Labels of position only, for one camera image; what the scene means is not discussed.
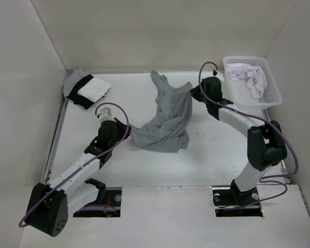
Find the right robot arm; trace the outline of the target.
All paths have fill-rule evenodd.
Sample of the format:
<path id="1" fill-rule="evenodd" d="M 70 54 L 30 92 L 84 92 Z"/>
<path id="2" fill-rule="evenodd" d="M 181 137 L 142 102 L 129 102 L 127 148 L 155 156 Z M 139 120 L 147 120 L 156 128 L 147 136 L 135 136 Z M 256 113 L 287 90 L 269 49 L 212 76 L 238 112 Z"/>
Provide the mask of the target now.
<path id="1" fill-rule="evenodd" d="M 222 84 L 217 77 L 207 77 L 190 91 L 192 98 L 206 105 L 216 120 L 230 125 L 247 139 L 247 164 L 230 184 L 229 189 L 214 190 L 213 202 L 219 208 L 234 209 L 259 204 L 256 186 L 262 177 L 287 157 L 281 128 L 276 121 L 252 117 L 223 98 Z"/>

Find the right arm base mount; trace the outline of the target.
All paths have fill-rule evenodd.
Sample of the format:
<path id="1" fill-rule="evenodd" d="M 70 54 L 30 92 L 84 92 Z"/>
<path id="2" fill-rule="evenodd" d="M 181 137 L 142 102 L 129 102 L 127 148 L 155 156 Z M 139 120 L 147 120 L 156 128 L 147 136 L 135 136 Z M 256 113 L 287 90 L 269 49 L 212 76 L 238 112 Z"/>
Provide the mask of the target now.
<path id="1" fill-rule="evenodd" d="M 263 217 L 256 188 L 238 193 L 231 191 L 229 187 L 213 188 L 213 204 L 216 217 Z"/>

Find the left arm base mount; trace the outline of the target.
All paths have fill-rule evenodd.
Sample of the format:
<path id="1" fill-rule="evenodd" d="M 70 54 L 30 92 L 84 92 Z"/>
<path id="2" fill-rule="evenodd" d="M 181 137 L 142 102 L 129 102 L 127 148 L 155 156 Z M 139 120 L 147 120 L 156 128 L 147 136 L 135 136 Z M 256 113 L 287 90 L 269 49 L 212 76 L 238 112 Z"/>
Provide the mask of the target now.
<path id="1" fill-rule="evenodd" d="M 119 218 L 121 214 L 122 188 L 106 188 L 96 200 L 73 214 L 74 218 Z"/>

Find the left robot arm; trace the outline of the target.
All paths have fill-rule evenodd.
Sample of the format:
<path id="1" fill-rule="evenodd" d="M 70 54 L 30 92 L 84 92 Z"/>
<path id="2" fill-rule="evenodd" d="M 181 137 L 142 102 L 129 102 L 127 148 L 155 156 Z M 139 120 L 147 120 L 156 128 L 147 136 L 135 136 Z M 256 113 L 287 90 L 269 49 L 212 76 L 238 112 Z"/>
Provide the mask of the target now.
<path id="1" fill-rule="evenodd" d="M 89 203 L 102 205 L 106 186 L 91 176 L 106 164 L 113 149 L 130 133 L 131 126 L 117 118 L 102 120 L 98 135 L 71 167 L 48 183 L 38 183 L 33 187 L 19 227 L 31 226 L 56 237 L 66 226 L 69 215 Z"/>

